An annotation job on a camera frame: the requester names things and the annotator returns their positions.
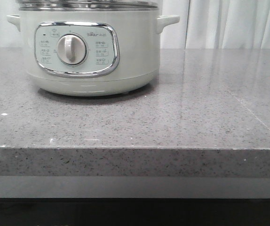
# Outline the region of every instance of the appliance base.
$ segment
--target appliance base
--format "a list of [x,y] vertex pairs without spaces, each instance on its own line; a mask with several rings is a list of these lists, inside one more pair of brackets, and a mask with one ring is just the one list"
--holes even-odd
[[159,70],[156,70],[130,79],[102,82],[54,81],[30,76],[37,86],[48,92],[75,97],[100,97],[138,89],[147,85],[158,74]]

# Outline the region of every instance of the chrome trim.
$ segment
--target chrome trim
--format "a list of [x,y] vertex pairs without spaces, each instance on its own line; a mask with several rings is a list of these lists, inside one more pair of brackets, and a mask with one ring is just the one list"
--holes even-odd
[[[102,28],[107,29],[110,32],[111,36],[112,36],[112,41],[113,41],[113,45],[114,45],[114,60],[113,60],[112,64],[110,66],[108,66],[107,68],[99,70],[99,71],[83,72],[83,73],[80,73],[80,72],[61,72],[61,71],[54,71],[54,70],[46,68],[44,65],[42,65],[38,61],[38,58],[37,58],[37,54],[36,54],[36,34],[37,34],[37,30],[39,28],[47,27],[47,26],[91,26],[91,27],[102,27]],[[110,74],[111,72],[113,72],[117,68],[117,66],[119,65],[119,61],[120,61],[119,43],[118,43],[118,37],[117,37],[117,34],[116,34],[115,30],[108,24],[105,24],[105,23],[92,23],[92,22],[69,21],[69,22],[44,22],[44,23],[41,23],[37,27],[37,29],[35,31],[35,34],[34,34],[34,55],[35,55],[35,59],[37,61],[37,64],[44,71],[46,71],[47,73],[49,73],[51,75],[55,75],[55,76],[59,76],[59,77],[63,77],[63,78],[92,78],[92,77],[107,75],[107,74]]]
[[97,5],[108,5],[108,6],[129,6],[129,7],[158,7],[158,4],[155,2],[148,2],[142,0],[16,0],[17,3],[20,5],[23,4],[30,4],[30,3],[44,3],[44,4],[53,4],[55,7],[57,5],[64,5],[64,4],[97,4]]
[[125,11],[157,11],[159,8],[54,8],[54,7],[22,7],[19,11],[29,11],[29,12],[125,12]]

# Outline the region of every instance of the speckled stone surface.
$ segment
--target speckled stone surface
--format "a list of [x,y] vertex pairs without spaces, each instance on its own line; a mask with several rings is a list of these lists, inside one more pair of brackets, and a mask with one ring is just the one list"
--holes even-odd
[[162,50],[129,94],[65,97],[0,48],[0,176],[270,177],[270,50]]

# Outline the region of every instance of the rotary knob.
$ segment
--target rotary knob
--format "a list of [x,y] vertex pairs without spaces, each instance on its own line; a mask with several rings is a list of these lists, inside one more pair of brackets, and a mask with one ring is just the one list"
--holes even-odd
[[80,37],[67,34],[60,38],[57,46],[58,57],[66,64],[77,65],[87,54],[87,47]]

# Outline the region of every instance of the white wall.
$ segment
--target white wall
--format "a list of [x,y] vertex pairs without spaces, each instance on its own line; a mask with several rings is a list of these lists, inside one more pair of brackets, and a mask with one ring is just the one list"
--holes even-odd
[[[270,0],[150,1],[164,15],[181,16],[179,24],[164,29],[162,48],[270,48]],[[14,0],[0,0],[0,47],[22,46],[7,14],[18,14]]]

